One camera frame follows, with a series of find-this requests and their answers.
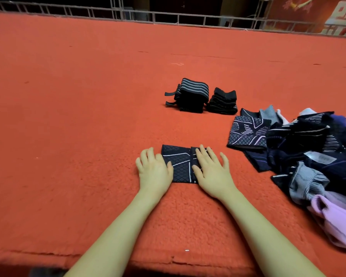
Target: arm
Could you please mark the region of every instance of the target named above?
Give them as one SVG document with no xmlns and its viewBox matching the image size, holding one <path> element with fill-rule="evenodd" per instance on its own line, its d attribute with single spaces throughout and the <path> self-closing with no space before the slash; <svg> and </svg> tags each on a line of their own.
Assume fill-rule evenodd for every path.
<svg viewBox="0 0 346 277">
<path fill-rule="evenodd" d="M 220 153 L 222 166 L 210 147 L 207 151 L 209 154 L 203 145 L 196 149 L 203 170 L 192 167 L 198 183 L 231 212 L 263 274 L 266 277 L 324 276 L 240 193 L 233 183 L 228 158 Z"/>
<path fill-rule="evenodd" d="M 145 149 L 136 159 L 140 190 L 129 206 L 102 233 L 65 277 L 122 276 L 138 234 L 173 180 L 173 167 L 161 154 Z"/>
</svg>

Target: hand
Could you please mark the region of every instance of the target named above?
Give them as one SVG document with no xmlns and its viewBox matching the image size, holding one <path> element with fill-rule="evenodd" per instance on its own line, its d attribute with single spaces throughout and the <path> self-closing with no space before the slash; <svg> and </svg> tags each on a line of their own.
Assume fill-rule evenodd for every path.
<svg viewBox="0 0 346 277">
<path fill-rule="evenodd" d="M 220 153 L 223 159 L 223 166 L 220 164 L 217 156 L 210 147 L 207 147 L 208 153 L 203 145 L 200 145 L 200 150 L 196 149 L 197 160 L 201 165 L 203 172 L 196 165 L 192 166 L 198 184 L 210 196 L 223 200 L 225 194 L 231 190 L 237 190 L 233 183 L 230 164 L 228 158 Z"/>
<path fill-rule="evenodd" d="M 149 148 L 141 152 L 141 157 L 136 159 L 136 166 L 140 176 L 140 192 L 159 201 L 173 180 L 172 163 L 165 165 L 163 156 L 154 155 L 154 148 Z"/>
</svg>

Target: gray knit fabric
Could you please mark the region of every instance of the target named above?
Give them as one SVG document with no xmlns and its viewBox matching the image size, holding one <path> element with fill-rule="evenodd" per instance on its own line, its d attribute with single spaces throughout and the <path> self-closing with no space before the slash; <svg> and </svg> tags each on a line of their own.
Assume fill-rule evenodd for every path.
<svg viewBox="0 0 346 277">
<path fill-rule="evenodd" d="M 260 117 L 265 120 L 271 120 L 272 125 L 273 123 L 280 122 L 277 116 L 277 113 L 274 111 L 274 108 L 272 105 L 270 105 L 267 109 L 263 110 L 260 109 Z"/>
<path fill-rule="evenodd" d="M 298 161 L 294 176 L 290 182 L 290 196 L 293 202 L 299 205 L 305 205 L 315 195 L 324 196 L 325 186 L 329 180 L 323 173 L 306 167 L 302 161 Z"/>
</svg>

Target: right hand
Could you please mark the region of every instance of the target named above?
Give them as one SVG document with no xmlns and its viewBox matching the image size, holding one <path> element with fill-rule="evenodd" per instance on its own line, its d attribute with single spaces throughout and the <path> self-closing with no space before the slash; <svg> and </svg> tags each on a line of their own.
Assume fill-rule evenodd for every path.
<svg viewBox="0 0 346 277">
<path fill-rule="evenodd" d="M 223 200 L 229 191 L 237 190 L 230 173 L 230 164 L 224 153 L 220 153 L 223 159 L 222 166 L 210 147 L 207 147 L 207 151 L 209 154 L 203 145 L 200 145 L 200 150 L 196 149 L 197 160 L 203 172 L 196 165 L 193 165 L 192 169 L 199 186 L 210 196 Z"/>
</svg>

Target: finger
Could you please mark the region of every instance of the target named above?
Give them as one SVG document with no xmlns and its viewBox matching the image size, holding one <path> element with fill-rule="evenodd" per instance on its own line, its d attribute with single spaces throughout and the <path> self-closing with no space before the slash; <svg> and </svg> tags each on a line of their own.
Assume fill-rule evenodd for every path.
<svg viewBox="0 0 346 277">
<path fill-rule="evenodd" d="M 143 169 L 143 166 L 142 166 L 142 163 L 141 163 L 141 158 L 136 158 L 136 166 L 137 166 L 137 169 L 139 172 L 142 172 L 142 169 Z"/>
<path fill-rule="evenodd" d="M 198 160 L 198 163 L 200 163 L 201 167 L 206 167 L 206 165 L 208 164 L 208 162 L 205 160 L 204 156 L 201 154 L 199 149 L 195 150 L 196 152 L 196 157 Z"/>
<path fill-rule="evenodd" d="M 200 145 L 200 152 L 203 155 L 203 157 L 206 159 L 206 161 L 209 163 L 212 161 L 212 159 L 210 158 L 210 156 L 208 155 L 208 153 L 206 152 L 203 144 Z"/>
<path fill-rule="evenodd" d="M 165 163 L 164 158 L 161 154 L 156 154 L 155 159 L 159 162 Z"/>
<path fill-rule="evenodd" d="M 201 172 L 200 168 L 198 168 L 196 165 L 192 165 L 192 170 L 195 173 L 198 183 L 202 182 L 204 180 L 204 175 Z"/>
<path fill-rule="evenodd" d="M 223 159 L 223 168 L 226 170 L 229 170 L 230 169 L 230 162 L 228 161 L 228 158 L 222 152 L 220 153 L 220 156 Z"/>
<path fill-rule="evenodd" d="M 170 180 L 173 180 L 173 166 L 172 166 L 172 162 L 168 162 L 167 164 L 167 169 L 168 169 L 168 176 L 170 178 Z"/>
<path fill-rule="evenodd" d="M 142 165 L 146 165 L 148 163 L 148 157 L 146 155 L 148 149 L 144 149 L 142 152 L 141 152 L 141 163 Z"/>
<path fill-rule="evenodd" d="M 153 147 L 148 149 L 148 160 L 149 160 L 149 162 L 155 160 L 154 148 Z"/>
<path fill-rule="evenodd" d="M 213 150 L 211 149 L 211 147 L 207 147 L 206 148 L 208 153 L 209 153 L 209 156 L 210 158 L 212 159 L 212 161 L 214 161 L 215 163 L 220 163 L 217 156 L 215 155 L 215 153 L 213 152 Z"/>
</svg>

